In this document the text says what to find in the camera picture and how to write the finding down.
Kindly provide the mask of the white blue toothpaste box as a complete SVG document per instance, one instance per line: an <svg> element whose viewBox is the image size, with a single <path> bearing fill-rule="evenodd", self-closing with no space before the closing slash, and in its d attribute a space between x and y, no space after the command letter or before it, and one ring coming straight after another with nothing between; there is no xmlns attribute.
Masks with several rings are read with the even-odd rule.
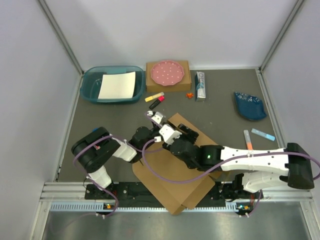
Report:
<svg viewBox="0 0 320 240"><path fill-rule="evenodd" d="M205 73L197 71L195 75L195 99L198 102L206 99Z"/></svg>

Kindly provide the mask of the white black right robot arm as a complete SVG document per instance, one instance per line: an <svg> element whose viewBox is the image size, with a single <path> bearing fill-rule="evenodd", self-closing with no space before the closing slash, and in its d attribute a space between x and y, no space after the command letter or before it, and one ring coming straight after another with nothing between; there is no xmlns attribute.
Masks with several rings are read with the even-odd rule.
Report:
<svg viewBox="0 0 320 240"><path fill-rule="evenodd" d="M236 149L222 145L195 144L199 134L180 124L169 124L159 130L163 148L200 172L242 171L233 181L233 192L239 198L259 190L288 185L293 189L315 187L309 155L297 143L272 150Z"/></svg>

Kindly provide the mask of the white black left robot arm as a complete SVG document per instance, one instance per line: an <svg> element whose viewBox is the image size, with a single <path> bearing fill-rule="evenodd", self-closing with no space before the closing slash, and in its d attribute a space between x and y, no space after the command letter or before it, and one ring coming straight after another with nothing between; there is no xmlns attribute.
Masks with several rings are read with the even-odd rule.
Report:
<svg viewBox="0 0 320 240"><path fill-rule="evenodd" d="M88 178L97 184L97 194L106 199L113 194L114 187L105 163L111 157L131 164L140 161L143 146L153 139L159 130L160 128L156 125L151 129L142 126L137 128L129 141L126 141L112 137L106 128L99 127L77 141L71 147L71 152Z"/></svg>

